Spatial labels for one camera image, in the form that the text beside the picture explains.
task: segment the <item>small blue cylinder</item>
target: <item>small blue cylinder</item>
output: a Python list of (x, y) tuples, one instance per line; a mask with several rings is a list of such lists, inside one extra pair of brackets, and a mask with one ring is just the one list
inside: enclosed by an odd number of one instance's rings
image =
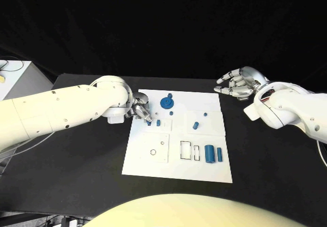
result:
[(197, 129), (199, 122), (195, 122), (193, 129)]
[(222, 149), (216, 148), (216, 155), (218, 155), (218, 161), (222, 162), (223, 161), (223, 155), (222, 155)]
[(213, 149), (213, 145), (206, 145), (205, 146), (205, 151), (206, 151), (206, 163), (213, 163), (215, 162), (215, 149)]

